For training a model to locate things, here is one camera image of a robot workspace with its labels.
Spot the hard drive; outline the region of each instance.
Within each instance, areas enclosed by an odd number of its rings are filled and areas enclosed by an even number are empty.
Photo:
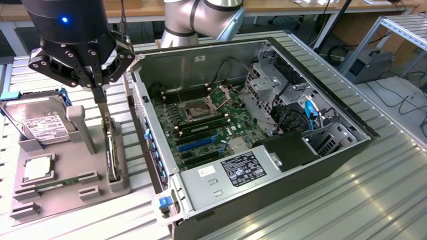
[[[0,97],[0,113],[6,116],[23,140],[38,139],[48,145],[70,140],[75,124],[67,120],[67,107],[71,106],[67,91],[4,92]]]

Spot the black cable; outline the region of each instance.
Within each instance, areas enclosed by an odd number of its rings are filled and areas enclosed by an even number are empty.
[[[398,4],[395,4],[392,1],[391,1],[392,5],[395,6],[395,11],[399,11],[399,6]]]
[[[212,86],[214,83],[216,82],[218,77],[219,77],[219,73],[220,73],[220,70],[222,70],[222,67],[223,67],[224,63],[226,63],[228,60],[235,60],[235,61],[244,67],[244,69],[250,72],[250,68],[247,67],[247,65],[246,65],[239,59],[236,59],[234,56],[228,56],[228,57],[224,58],[224,60],[223,60],[223,61],[220,62],[220,64],[219,64],[219,67],[218,67],[218,70],[216,70],[216,73],[215,73],[215,77],[214,77],[214,79],[212,79],[212,81],[211,81],[211,83],[210,83],[210,86]]]
[[[382,103],[383,103],[387,107],[394,108],[395,106],[398,106],[398,105],[402,104],[402,101],[400,101],[400,102],[398,102],[395,105],[390,105],[390,104],[383,100],[383,98],[380,97],[380,95],[376,93],[376,91],[374,90],[374,88],[371,87],[371,85],[370,85],[367,82],[366,82],[364,84],[368,86],[368,88],[371,89],[371,91],[374,92],[374,94],[376,95],[376,97],[379,98],[379,100],[382,101]]]
[[[327,9],[328,9],[328,6],[330,6],[330,2],[331,2],[331,0],[327,0],[327,4],[326,4],[326,7],[324,7],[324,10],[323,10],[322,15],[324,15],[326,12],[327,12]],[[327,19],[328,19],[328,18],[324,17],[324,22],[323,22],[322,29],[326,27]],[[310,38],[308,38],[308,41],[307,41],[307,45],[308,45],[308,46],[311,45],[311,40],[312,40],[314,34],[315,34],[315,32],[316,32],[316,26],[318,26],[318,23],[314,25],[312,32],[311,32],[311,34],[310,34]]]
[[[384,88],[386,90],[388,90],[390,92],[392,92],[394,94],[396,94],[396,95],[402,98],[402,101],[400,101],[398,104],[395,104],[395,105],[387,104],[386,101],[383,100],[383,98],[380,97],[380,95],[375,92],[375,90],[372,89],[372,87],[371,87],[371,86],[368,85],[368,83],[366,82],[366,85],[367,85],[368,88],[372,90],[372,92],[374,92],[375,95],[378,96],[379,100],[384,103],[384,105],[386,105],[387,107],[392,108],[392,107],[399,106],[399,114],[400,114],[400,115],[406,115],[406,114],[414,112],[415,110],[422,110],[422,111],[424,111],[424,113],[427,114],[427,110],[423,109],[423,108],[427,108],[427,105],[426,105],[426,106],[416,106],[412,102],[410,102],[410,101],[407,100],[407,98],[408,98],[410,96],[402,97],[399,93],[396,93],[396,92],[395,92],[394,90],[391,90],[390,88],[384,87],[378,81],[374,81],[374,82],[375,82],[382,88]],[[407,112],[402,112],[402,106],[403,106],[404,102],[407,102],[408,104],[411,104],[411,105],[415,107],[415,109],[412,109],[412,110],[410,110],[410,111],[407,111]],[[422,133],[423,133],[424,137],[427,138],[427,134],[426,134],[426,131],[424,131],[424,125],[426,125],[426,124],[427,124],[427,116],[426,116],[424,120],[422,121],[422,123],[420,123],[420,125],[419,125],[419,127],[420,127],[420,129],[422,129]]]
[[[384,36],[382,36],[379,39],[374,40],[374,41],[370,41],[367,44],[372,44],[372,43],[376,43],[378,41],[380,41],[383,38],[386,38],[388,36],[388,34],[386,34]],[[343,50],[344,52],[344,57],[346,55],[348,54],[350,50],[347,48],[354,48],[354,47],[358,47],[359,45],[344,45],[344,44],[340,44],[340,45],[335,45],[332,46],[328,51],[327,51],[327,55],[326,55],[326,60],[328,61],[330,64],[332,65],[339,65],[342,63],[342,61],[336,61],[332,59],[332,55],[336,55],[336,53],[334,53],[334,51],[336,50]]]
[[[295,110],[295,109],[291,109],[290,111],[294,112],[294,113],[298,113],[298,115],[302,116],[302,118],[304,119],[304,122],[306,122],[307,126],[310,127],[310,120],[308,120],[307,115],[306,115],[304,113],[302,113],[300,111]]]
[[[403,1],[402,0],[399,0],[399,2],[402,3],[402,5],[403,5],[403,11],[406,11],[407,10],[407,5],[403,3]]]
[[[284,20],[284,21],[298,21],[298,17],[288,17],[288,16],[280,16],[280,18]]]
[[[279,119],[279,121],[278,121],[276,129],[275,129],[275,131],[274,131],[275,133],[278,132],[278,129],[280,128],[280,125],[282,125],[282,123],[283,123],[283,120],[284,120],[286,117],[287,117],[288,111],[290,111],[290,109],[287,108],[287,109],[284,110],[283,116],[280,117],[280,119]]]
[[[156,85],[159,85],[159,88],[163,87],[162,82],[155,82],[154,84],[151,84],[151,86],[150,86],[148,89],[147,89],[148,95],[150,95],[151,97],[154,96],[154,95],[152,95],[152,91],[154,91],[154,88],[155,88]]]
[[[280,98],[282,94],[286,92],[288,86],[291,85],[291,81],[287,81],[282,91],[279,92],[279,94],[274,97],[272,101],[271,101],[271,107],[275,106],[275,101]]]
[[[120,4],[122,4],[120,32],[123,33],[122,34],[122,41],[124,41],[124,36],[128,36],[128,21],[127,21],[124,0],[120,0]]]
[[[330,107],[330,109],[328,110],[326,110],[326,112],[324,112],[324,114],[323,114],[323,116],[330,112],[330,111],[334,111],[334,116],[335,117],[338,117],[338,113],[336,113],[336,110],[335,110],[335,108],[334,107]]]
[[[147,35],[147,39],[148,39],[148,42],[150,42],[150,34],[148,34],[147,29],[146,29],[146,27],[144,27],[144,23],[140,22],[140,35],[143,36],[142,43],[144,43],[143,31],[144,31],[144,33],[146,33],[146,35]]]

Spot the power supply label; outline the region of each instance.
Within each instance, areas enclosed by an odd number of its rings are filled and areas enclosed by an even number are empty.
[[[239,187],[267,175],[262,164],[251,151],[222,161],[220,164],[235,187]]]

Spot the pcie slot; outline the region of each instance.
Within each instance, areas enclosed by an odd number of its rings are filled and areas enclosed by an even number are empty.
[[[187,145],[184,145],[184,146],[178,147],[178,151],[179,151],[179,152],[184,152],[184,151],[187,151],[187,150],[195,149],[195,148],[198,148],[198,147],[202,147],[202,146],[204,146],[204,145],[208,145],[208,144],[214,143],[215,140],[216,140],[218,135],[219,135],[219,134],[216,134],[215,136],[211,136],[208,139],[196,141],[196,142],[194,142],[194,143],[190,143],[190,144],[187,144]]]
[[[184,164],[187,166],[195,165],[195,164],[207,164],[207,163],[215,161],[218,159],[219,155],[220,155],[220,151],[216,150],[216,151],[210,152],[202,156],[198,156],[198,157],[194,157],[194,158],[186,160]]]

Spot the sticker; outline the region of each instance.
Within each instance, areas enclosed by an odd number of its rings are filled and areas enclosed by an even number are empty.
[[[262,164],[251,151],[222,161],[220,164],[235,187],[239,187],[267,175]]]
[[[214,173],[215,173],[215,168],[212,165],[199,169],[199,175],[202,178]]]
[[[195,58],[194,58],[194,61],[195,62],[202,62],[202,61],[204,61],[207,59],[207,56],[196,56]]]
[[[194,130],[191,130],[191,132],[199,132],[199,131],[208,129],[208,128],[210,128],[210,126],[203,126],[203,127],[195,128]]]
[[[54,186],[47,186],[47,187],[44,187],[44,188],[40,188],[40,189],[38,189],[38,192],[44,192],[44,191],[47,191],[47,190],[58,189],[58,188],[62,188],[62,187],[64,187],[64,184],[63,184],[63,183],[56,184],[56,185],[54,185]]]
[[[58,115],[24,119],[23,123],[39,141],[68,137],[67,128]]]

